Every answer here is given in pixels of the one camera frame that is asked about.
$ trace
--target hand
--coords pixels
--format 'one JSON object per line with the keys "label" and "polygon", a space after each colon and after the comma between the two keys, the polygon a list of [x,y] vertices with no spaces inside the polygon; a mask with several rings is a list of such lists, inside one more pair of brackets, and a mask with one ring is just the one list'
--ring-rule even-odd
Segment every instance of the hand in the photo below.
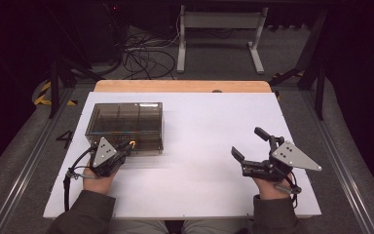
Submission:
{"label": "hand", "polygon": [[[84,168],[84,174],[88,176],[96,176],[96,174],[91,171],[90,168]],[[100,193],[103,195],[108,195],[111,189],[111,183],[114,176],[117,174],[118,170],[109,177],[97,177],[97,178],[83,178],[84,190]]]}
{"label": "hand", "polygon": [[255,177],[253,178],[253,180],[257,184],[257,187],[259,187],[261,200],[284,199],[290,197],[290,194],[276,188],[277,185],[285,188],[290,188],[290,184],[286,179],[284,179],[280,183],[269,182],[267,180]]}

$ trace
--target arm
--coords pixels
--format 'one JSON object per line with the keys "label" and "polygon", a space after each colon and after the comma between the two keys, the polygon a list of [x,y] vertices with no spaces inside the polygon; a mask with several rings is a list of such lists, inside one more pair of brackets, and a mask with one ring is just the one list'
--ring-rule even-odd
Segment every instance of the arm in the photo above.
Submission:
{"label": "arm", "polygon": [[[259,187],[260,195],[253,198],[253,233],[308,233],[303,222],[296,217],[289,194],[276,189],[275,184],[266,180],[254,178],[254,181]],[[280,185],[289,187],[285,180]]]}
{"label": "arm", "polygon": [[[88,169],[84,174],[93,175]],[[115,198],[108,197],[114,175],[100,178],[83,178],[81,191],[71,210],[58,216],[47,230],[55,233],[108,233]]]}

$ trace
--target white table surface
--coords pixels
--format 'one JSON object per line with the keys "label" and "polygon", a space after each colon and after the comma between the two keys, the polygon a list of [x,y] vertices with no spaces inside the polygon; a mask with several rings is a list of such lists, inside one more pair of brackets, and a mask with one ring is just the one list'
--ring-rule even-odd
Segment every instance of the white table surface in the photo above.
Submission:
{"label": "white table surface", "polygon": [[[95,103],[162,102],[164,151],[159,156],[129,157],[113,181],[114,218],[188,219],[252,216],[256,184],[242,176],[233,156],[235,146],[246,160],[268,159],[268,142],[253,131],[292,141],[278,101],[271,93],[90,93],[56,179],[44,217],[63,210],[62,181],[68,167],[90,147],[85,137]],[[87,155],[79,165],[85,165]],[[320,215],[318,201],[301,169],[295,212]],[[82,179],[71,180],[70,206],[82,190]]]}

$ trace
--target person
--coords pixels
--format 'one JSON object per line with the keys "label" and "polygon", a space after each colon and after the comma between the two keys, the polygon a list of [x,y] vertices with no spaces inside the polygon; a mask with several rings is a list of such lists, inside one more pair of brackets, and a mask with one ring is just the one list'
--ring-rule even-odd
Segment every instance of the person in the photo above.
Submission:
{"label": "person", "polygon": [[[85,175],[94,173],[84,169]],[[113,174],[97,179],[83,178],[83,190],[68,212],[58,216],[47,234],[58,233],[168,233],[163,221],[123,220],[111,222],[115,198],[109,197]],[[305,234],[305,225],[296,217],[290,195],[276,189],[275,185],[263,179],[254,178],[259,194],[253,198],[254,217],[250,225],[244,219],[186,220],[183,225],[185,234]],[[280,186],[289,187],[285,179]]]}

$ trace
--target gray carpet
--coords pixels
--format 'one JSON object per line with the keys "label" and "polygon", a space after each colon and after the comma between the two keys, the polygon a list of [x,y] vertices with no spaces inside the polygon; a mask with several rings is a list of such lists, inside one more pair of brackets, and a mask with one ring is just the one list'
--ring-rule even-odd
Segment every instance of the gray carpet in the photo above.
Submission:
{"label": "gray carpet", "polygon": [[[252,33],[237,31],[226,40],[214,39],[205,33],[191,34],[187,38],[185,72],[177,74],[174,71],[173,76],[176,79],[186,80],[270,80],[273,74],[285,72],[295,65],[309,35],[306,29],[279,29],[276,32],[265,30],[260,41],[259,54],[266,72],[265,75],[257,75],[245,45]],[[176,59],[176,45],[162,50]],[[155,59],[170,66],[171,61],[167,57],[159,55]],[[106,78],[121,79],[127,75],[128,72],[121,66]],[[140,73],[138,77],[143,78],[145,74]],[[311,233],[362,233],[344,188],[329,161],[325,145],[315,124],[315,116],[309,112],[302,94],[294,87],[297,81],[298,78],[292,78],[275,89],[280,90],[279,104],[295,143],[323,167],[321,173],[308,173],[322,215],[304,221]],[[4,233],[44,233],[51,224],[51,221],[42,218],[42,215],[66,154],[64,141],[56,138],[67,131],[75,130],[88,92],[93,88],[93,81],[79,80],[70,98],[78,100],[78,105],[65,106],[62,110],[45,145],[41,160],[24,187],[23,195],[10,216]],[[0,158],[0,209],[38,141],[48,121],[49,113],[48,105],[39,105]],[[328,82],[325,87],[323,115],[324,123],[335,146],[355,179],[374,220],[374,178],[355,147],[343,121],[331,84]]]}

